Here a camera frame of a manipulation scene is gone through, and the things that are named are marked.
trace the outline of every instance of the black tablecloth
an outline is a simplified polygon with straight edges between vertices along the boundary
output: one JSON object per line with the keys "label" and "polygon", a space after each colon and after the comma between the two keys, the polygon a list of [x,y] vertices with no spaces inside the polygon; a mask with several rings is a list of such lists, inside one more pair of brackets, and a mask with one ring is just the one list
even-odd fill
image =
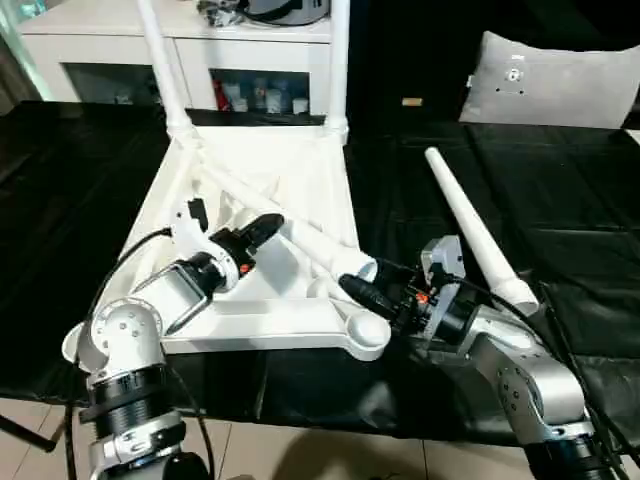
{"label": "black tablecloth", "polygon": [[[316,119],[192,112],[197,124]],[[0,395],[61,402],[82,378],[60,343],[120,251],[168,140],[153,109],[26,104],[0,118]],[[414,264],[458,233],[424,160],[440,147],[515,269],[567,324],[607,411],[640,443],[640,147],[621,131],[426,124],[352,138],[361,246]],[[481,275],[470,254],[470,277]],[[376,362],[340,350],[180,355],[212,417],[510,444],[491,391],[464,363],[393,340]],[[179,392],[176,401],[186,405]]]}

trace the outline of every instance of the dark background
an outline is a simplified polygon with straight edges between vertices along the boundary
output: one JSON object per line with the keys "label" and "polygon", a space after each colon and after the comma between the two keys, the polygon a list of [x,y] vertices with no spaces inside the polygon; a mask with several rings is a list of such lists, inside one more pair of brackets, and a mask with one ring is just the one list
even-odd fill
{"label": "dark background", "polygon": [[[455,121],[491,30],[537,48],[621,50],[640,43],[633,0],[352,0],[348,109],[351,128],[402,132]],[[402,107],[404,97],[422,107]],[[627,127],[640,126],[640,101]]]}

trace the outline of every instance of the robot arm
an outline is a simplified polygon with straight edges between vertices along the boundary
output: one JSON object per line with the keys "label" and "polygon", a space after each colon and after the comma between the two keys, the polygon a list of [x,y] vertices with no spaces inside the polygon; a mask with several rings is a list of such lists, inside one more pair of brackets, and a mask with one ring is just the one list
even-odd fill
{"label": "robot arm", "polygon": [[160,337],[178,331],[213,293],[248,274],[255,266],[251,255],[283,221],[263,215],[242,230],[218,231],[211,245],[194,249],[188,260],[173,262],[85,322],[77,356],[90,374],[91,406],[80,421],[94,423],[96,431],[91,480],[208,478],[202,460],[180,449],[185,424],[168,398]]}
{"label": "robot arm", "polygon": [[460,285],[446,277],[465,275],[459,239],[429,243],[421,267],[395,302],[356,277],[343,277],[341,285],[387,318],[397,334],[420,337],[427,345],[444,341],[454,355],[469,360],[493,388],[538,480],[614,479],[597,454],[574,374],[513,314],[458,300]]}

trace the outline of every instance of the table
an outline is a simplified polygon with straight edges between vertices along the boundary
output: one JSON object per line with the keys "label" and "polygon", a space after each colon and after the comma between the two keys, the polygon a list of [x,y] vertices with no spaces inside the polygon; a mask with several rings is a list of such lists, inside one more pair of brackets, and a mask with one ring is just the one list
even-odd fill
{"label": "table", "polygon": [[[196,124],[305,121],[191,115]],[[70,384],[83,390],[60,342],[118,255],[167,144],[152,108],[34,103],[0,118],[0,395],[60,403]],[[560,127],[431,123],[402,134],[361,133],[346,158],[360,242],[370,254],[410,264],[429,239],[458,232],[422,155],[430,145],[515,269],[566,322],[608,413],[640,443],[640,147],[623,131]],[[465,262],[481,280],[469,254]],[[544,328],[547,320],[538,321]],[[513,444],[475,371],[420,354],[416,342],[396,339],[372,363],[338,350],[171,362],[212,417]]]}

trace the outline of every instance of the tiled floor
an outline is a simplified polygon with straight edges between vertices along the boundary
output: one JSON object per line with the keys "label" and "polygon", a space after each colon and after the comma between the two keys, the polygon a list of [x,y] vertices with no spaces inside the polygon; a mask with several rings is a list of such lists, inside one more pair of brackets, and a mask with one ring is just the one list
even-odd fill
{"label": "tiled floor", "polygon": [[[60,407],[0,400],[0,413],[51,436]],[[187,419],[184,449],[205,458],[196,422]],[[222,480],[532,480],[520,449],[398,440],[375,435],[207,421]],[[78,478],[88,480],[90,427],[76,423]],[[632,480],[640,473],[629,467]],[[0,480],[65,480],[64,442],[53,453],[0,433]]]}

